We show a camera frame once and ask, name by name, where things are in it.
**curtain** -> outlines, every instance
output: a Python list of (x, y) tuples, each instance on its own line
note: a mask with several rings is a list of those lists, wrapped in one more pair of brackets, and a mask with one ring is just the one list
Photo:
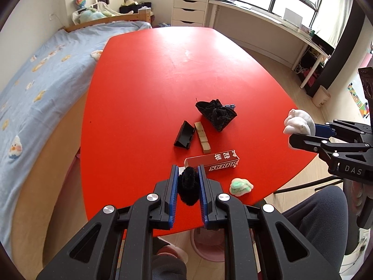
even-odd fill
[(347, 24), (353, 0), (322, 0), (312, 29), (336, 48)]

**cable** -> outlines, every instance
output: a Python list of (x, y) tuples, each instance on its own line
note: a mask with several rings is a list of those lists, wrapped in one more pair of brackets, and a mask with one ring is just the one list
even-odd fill
[(299, 63), (299, 64), (297, 65), (297, 67), (295, 68), (294, 72), (295, 72), (296, 74), (300, 74), (300, 73), (303, 73), (305, 70), (307, 70), (307, 68), (303, 68), (303, 67), (301, 66), (301, 64)]
[(61, 24), (61, 26), (62, 26), (62, 28), (64, 27), (64, 25), (62, 24), (62, 22), (61, 22), (61, 20), (60, 20), (60, 18), (55, 14), (55, 16), (57, 17), (57, 19), (59, 20), (59, 22), (60, 22), (60, 24)]
[(302, 57), (301, 57), (301, 60), (302, 60), (302, 58), (304, 57), (304, 55), (307, 53), (307, 51), (310, 50), (310, 48), (311, 48), (311, 46), (309, 46), (309, 47), (306, 49), (306, 51), (304, 52), (304, 54), (303, 54)]
[(356, 264), (357, 260), (359, 260), (359, 258), (360, 258), (361, 255), (364, 253), (364, 250), (365, 250), (366, 247), (367, 247), (367, 244), (365, 244), (365, 243), (367, 242), (367, 240), (368, 240), (367, 237), (365, 237), (364, 239), (362, 239), (362, 240), (359, 242), (358, 246), (361, 245), (361, 246), (360, 246), (360, 249), (359, 249), (359, 255), (357, 256), (356, 260), (355, 260), (353, 263), (348, 263), (348, 264), (342, 264), (342, 265), (341, 265), (341, 268), (342, 268), (343, 266), (349, 266), (349, 265), (351, 265), (350, 267), (346, 268), (343, 272), (341, 272), (341, 274), (345, 273), (347, 270), (349, 270), (350, 268), (352, 268), (352, 267)]

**green and white pom-pom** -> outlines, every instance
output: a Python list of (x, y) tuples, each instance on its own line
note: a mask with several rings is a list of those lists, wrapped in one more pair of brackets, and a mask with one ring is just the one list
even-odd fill
[(234, 178), (232, 180), (231, 187), (229, 188), (229, 192), (234, 196), (240, 197), (248, 192), (251, 192), (253, 188), (254, 186), (248, 180)]

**wooden bed frame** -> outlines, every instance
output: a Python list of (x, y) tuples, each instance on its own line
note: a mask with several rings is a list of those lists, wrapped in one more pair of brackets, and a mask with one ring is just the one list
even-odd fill
[(72, 25), (70, 27), (65, 28), (65, 30), (67, 32), (73, 32), (80, 28), (93, 26), (93, 25), (101, 24), (101, 23), (110, 23), (110, 22), (115, 22), (115, 21), (144, 21), (144, 22), (150, 23), (150, 12), (151, 12), (150, 8), (142, 8), (142, 9), (139, 9), (138, 14), (125, 14), (122, 16), (114, 16), (114, 17), (108, 17), (108, 18), (103, 18), (99, 20), (89, 21), (86, 23), (78, 24), (78, 25)]
[[(72, 32), (95, 24), (137, 20), (150, 23), (150, 8), (139, 10), (138, 14), (104, 18), (70, 26), (65, 30)], [(67, 197), (70, 203), (63, 203), (62, 208), (55, 207), (64, 186), (66, 174), (80, 148), (85, 101), (86, 94), (73, 105), (57, 125), (19, 194), (11, 231), (12, 260), (26, 280), (35, 280), (55, 253), (81, 228), (81, 222), (86, 220), (85, 210), (66, 209), (66, 207), (71, 208), (76, 201), (83, 203), (81, 192), (77, 194), (79, 192), (72, 191), (70, 198)], [(51, 224), (52, 214), (53, 219), (56, 219), (55, 209), (59, 215), (57, 225), (56, 221)], [(49, 245), (51, 249), (45, 250), (44, 245)]]

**white chest of drawers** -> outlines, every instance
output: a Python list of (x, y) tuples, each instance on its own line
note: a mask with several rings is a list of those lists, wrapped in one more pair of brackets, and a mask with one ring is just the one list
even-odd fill
[(173, 0), (172, 26), (205, 26), (208, 0)]

